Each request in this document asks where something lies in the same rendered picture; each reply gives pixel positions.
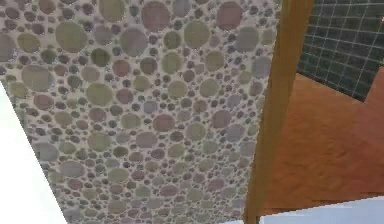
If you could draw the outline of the yellow wooden door frame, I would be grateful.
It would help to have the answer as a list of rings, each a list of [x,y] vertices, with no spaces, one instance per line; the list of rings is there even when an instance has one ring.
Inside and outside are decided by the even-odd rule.
[[[244,224],[259,224],[314,0],[284,0],[264,100]]]

